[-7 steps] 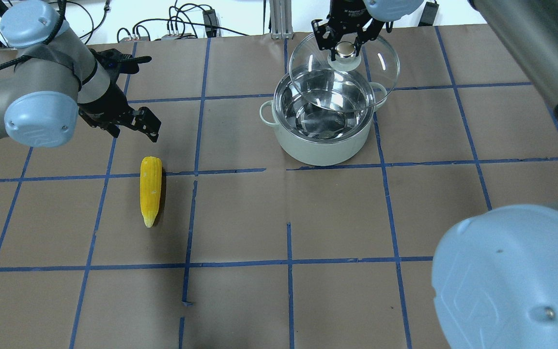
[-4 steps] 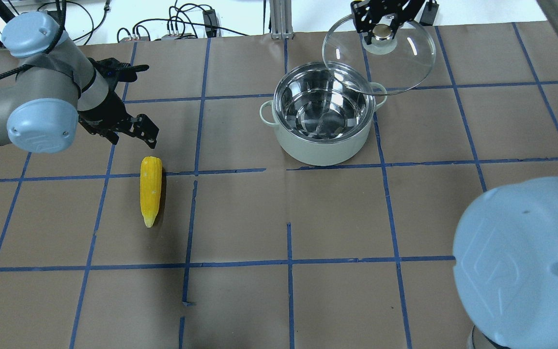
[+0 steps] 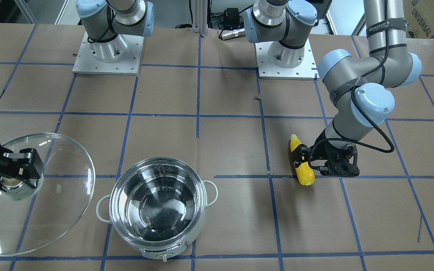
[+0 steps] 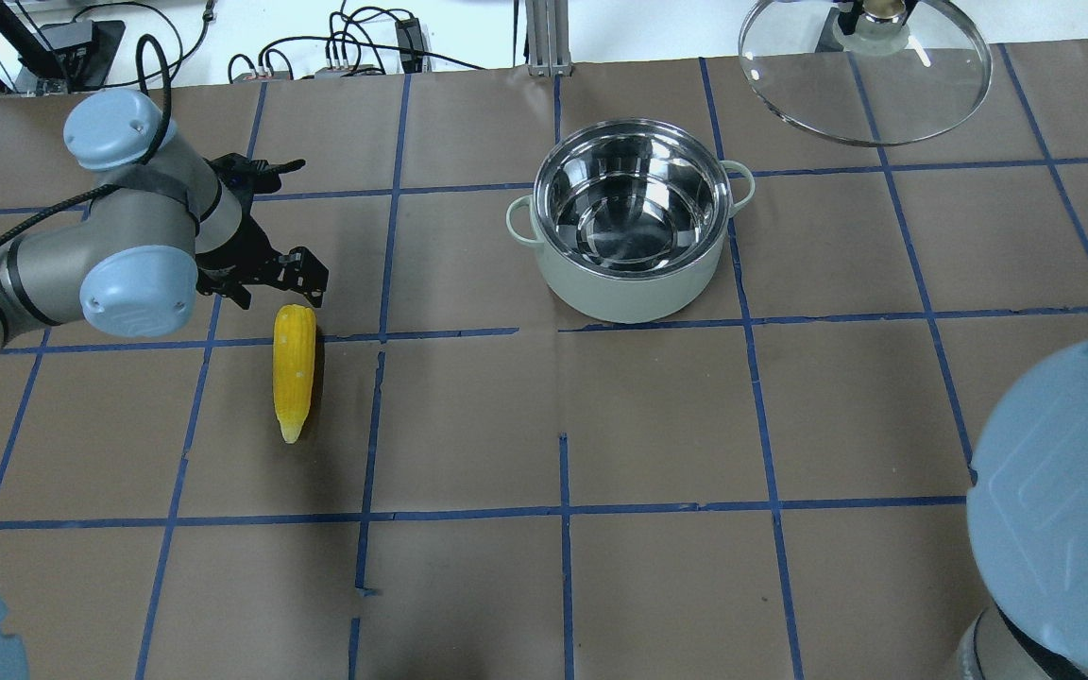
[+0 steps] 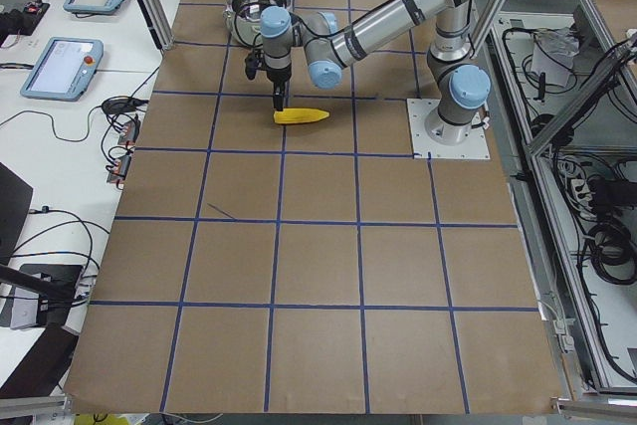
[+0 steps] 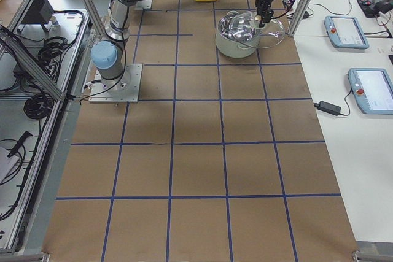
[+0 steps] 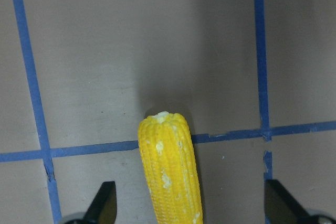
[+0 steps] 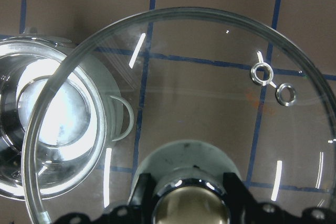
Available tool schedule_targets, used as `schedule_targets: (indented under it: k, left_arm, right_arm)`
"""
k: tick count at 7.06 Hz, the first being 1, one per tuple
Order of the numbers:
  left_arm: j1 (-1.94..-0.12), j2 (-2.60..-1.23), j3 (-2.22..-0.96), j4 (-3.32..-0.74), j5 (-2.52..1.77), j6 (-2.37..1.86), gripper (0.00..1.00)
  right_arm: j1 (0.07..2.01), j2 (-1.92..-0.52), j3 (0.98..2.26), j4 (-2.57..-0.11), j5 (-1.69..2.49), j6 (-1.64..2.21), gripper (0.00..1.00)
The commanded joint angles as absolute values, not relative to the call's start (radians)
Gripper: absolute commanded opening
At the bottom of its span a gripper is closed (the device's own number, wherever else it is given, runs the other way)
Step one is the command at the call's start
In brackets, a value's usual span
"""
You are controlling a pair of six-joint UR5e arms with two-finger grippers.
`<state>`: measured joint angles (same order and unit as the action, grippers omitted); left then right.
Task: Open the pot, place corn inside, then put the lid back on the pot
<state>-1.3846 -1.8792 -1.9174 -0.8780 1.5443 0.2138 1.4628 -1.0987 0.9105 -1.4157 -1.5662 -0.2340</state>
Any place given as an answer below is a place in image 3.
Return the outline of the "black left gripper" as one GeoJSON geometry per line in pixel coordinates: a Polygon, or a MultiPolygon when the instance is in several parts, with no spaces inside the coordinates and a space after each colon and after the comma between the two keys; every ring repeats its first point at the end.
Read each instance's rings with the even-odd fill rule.
{"type": "Polygon", "coordinates": [[[360,174],[357,166],[357,149],[355,144],[348,144],[346,149],[333,146],[325,140],[315,142],[311,148],[298,145],[292,155],[309,155],[308,161],[293,161],[294,168],[312,168],[324,176],[356,177],[360,174]]]}

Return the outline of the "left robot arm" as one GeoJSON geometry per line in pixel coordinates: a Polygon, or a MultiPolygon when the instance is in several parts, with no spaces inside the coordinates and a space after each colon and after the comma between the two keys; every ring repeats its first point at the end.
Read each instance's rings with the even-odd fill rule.
{"type": "MultiPolygon", "coordinates": [[[[315,171],[331,177],[358,176],[357,145],[394,151],[379,128],[396,104],[389,88],[417,80],[422,62],[408,52],[401,0],[365,0],[364,10],[369,56],[353,58],[348,51],[335,49],[317,65],[338,113],[313,146],[291,136],[292,163],[302,185],[315,182],[315,171]]],[[[317,21],[316,8],[306,0],[257,0],[243,12],[247,40],[270,43],[264,50],[265,62],[280,72],[294,72],[305,60],[305,43],[317,21]]]]}

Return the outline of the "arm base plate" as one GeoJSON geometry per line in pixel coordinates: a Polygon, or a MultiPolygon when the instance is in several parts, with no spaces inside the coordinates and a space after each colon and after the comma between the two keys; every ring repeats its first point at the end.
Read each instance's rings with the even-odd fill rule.
{"type": "Polygon", "coordinates": [[[289,49],[277,41],[255,43],[260,79],[313,80],[320,76],[309,40],[300,49],[289,49]]]}
{"type": "Polygon", "coordinates": [[[108,43],[89,43],[84,34],[72,71],[87,75],[138,75],[144,37],[118,35],[108,43]]]}

